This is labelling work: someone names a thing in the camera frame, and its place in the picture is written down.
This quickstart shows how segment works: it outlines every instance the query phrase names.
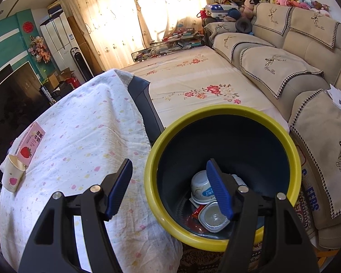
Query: sheer curtain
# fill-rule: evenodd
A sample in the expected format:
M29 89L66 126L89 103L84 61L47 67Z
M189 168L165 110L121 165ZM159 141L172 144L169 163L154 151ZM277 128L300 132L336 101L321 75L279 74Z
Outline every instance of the sheer curtain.
M133 64L131 53L160 41L179 24L201 29L200 9L216 0L59 0L89 33L106 70Z

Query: paper cup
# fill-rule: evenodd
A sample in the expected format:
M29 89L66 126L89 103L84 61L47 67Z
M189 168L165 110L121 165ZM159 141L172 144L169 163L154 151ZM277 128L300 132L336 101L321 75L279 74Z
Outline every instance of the paper cup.
M198 204L208 204L215 195L207 178L205 170L197 172L191 180L191 197Z
M20 178L24 171L25 165L22 164L16 156L8 155L3 179L1 180L4 188L14 193L19 185Z

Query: blue label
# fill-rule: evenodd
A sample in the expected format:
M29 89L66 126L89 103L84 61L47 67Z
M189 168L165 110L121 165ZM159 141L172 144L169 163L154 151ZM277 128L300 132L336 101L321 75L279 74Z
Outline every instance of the blue label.
M213 189L211 187L209 187L206 191L202 192L202 195L207 196L207 197L212 196L213 195Z

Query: red round wall decoration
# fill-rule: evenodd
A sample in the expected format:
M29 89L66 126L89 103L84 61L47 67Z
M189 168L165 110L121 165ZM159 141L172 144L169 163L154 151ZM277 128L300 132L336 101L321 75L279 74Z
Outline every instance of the red round wall decoration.
M34 25L30 21L26 21L23 23L23 31L26 32L27 34L30 34L34 30Z

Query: blue gripper pad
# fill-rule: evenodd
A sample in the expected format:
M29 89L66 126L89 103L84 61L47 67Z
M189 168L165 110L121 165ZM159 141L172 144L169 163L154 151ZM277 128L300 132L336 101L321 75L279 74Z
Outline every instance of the blue gripper pad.
M119 211L120 204L133 175L133 163L131 160L127 159L124 161L115 175L118 175L118 177L109 193L108 204L105 211L105 215L108 216L109 219Z
M223 182L222 176L224 174L222 173L214 159L207 161L206 173L210 185L213 189L213 192L215 193L215 197L218 202L218 207L220 208L220 211L224 216L231 220L233 217L232 196L228 192Z

